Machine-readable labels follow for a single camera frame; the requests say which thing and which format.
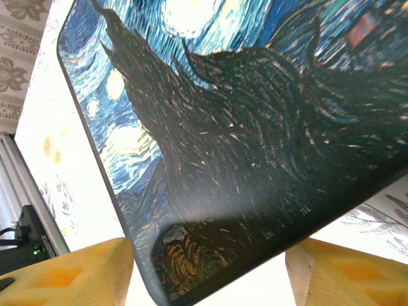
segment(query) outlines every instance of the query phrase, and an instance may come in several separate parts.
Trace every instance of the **black electronic device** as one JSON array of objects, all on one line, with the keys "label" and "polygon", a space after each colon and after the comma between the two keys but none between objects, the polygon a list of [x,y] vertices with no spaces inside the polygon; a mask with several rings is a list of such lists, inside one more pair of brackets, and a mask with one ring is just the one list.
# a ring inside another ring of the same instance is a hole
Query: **black electronic device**
[{"label": "black electronic device", "polygon": [[1,245],[15,247],[0,251],[0,275],[55,257],[54,249],[32,205],[22,208],[17,227],[9,230],[15,232],[14,240],[0,240]]}]

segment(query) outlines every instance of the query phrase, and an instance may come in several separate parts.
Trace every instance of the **white surface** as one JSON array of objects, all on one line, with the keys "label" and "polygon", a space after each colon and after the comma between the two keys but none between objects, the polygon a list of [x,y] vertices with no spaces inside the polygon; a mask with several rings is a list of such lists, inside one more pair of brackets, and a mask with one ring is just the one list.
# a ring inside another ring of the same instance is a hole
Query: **white surface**
[{"label": "white surface", "polygon": [[[15,139],[47,204],[54,211],[69,248],[74,251],[121,237],[123,232],[56,56],[57,36],[71,4],[72,0],[56,0],[51,7]],[[49,155],[43,148],[46,137],[51,140]],[[61,181],[69,186],[69,192],[58,188]],[[71,203],[69,208],[64,207],[64,201]],[[337,221],[314,236],[382,256],[388,254],[408,263],[407,257],[389,247],[387,233],[367,238],[359,234],[365,228],[364,224],[350,227]],[[406,238],[406,230],[403,227],[401,237]],[[127,305],[154,305],[137,268],[127,298]],[[283,255],[199,305],[250,305],[254,301],[256,305],[295,304]]]}]

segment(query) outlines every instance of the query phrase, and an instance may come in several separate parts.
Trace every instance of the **black cable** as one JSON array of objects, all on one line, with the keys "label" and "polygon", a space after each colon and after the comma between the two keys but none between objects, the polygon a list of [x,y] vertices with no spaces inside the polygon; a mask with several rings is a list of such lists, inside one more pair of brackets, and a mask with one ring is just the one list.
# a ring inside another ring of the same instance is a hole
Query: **black cable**
[{"label": "black cable", "polygon": [[0,236],[3,236],[5,233],[8,233],[9,231],[17,231],[15,228],[5,228],[5,229],[2,229],[1,231],[0,231]]},{"label": "black cable", "polygon": [[8,247],[11,245],[21,245],[22,242],[20,240],[14,239],[0,239],[0,247]]}]

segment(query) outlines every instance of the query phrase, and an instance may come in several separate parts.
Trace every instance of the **white table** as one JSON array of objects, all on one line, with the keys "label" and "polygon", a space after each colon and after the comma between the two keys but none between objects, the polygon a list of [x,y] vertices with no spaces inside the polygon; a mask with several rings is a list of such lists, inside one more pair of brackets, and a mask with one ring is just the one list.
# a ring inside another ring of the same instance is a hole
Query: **white table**
[{"label": "white table", "polygon": [[[57,37],[71,5],[72,0],[55,0],[50,9],[15,139],[68,247],[74,251],[121,237],[123,232],[57,60]],[[407,177],[398,184],[391,187],[392,192],[406,201]],[[389,202],[392,215],[397,206],[383,194],[370,204],[381,206],[384,201]],[[408,250],[402,248],[408,245],[408,228],[400,221],[400,225],[384,231],[381,221],[360,211],[360,216],[344,217],[314,237],[408,263]],[[375,235],[360,233],[376,228],[379,231]],[[400,248],[391,245],[398,244],[395,237],[402,241]],[[128,305],[154,305],[137,268],[127,298]],[[263,301],[258,305],[295,304],[283,254],[199,305],[248,305],[254,300]]]}]

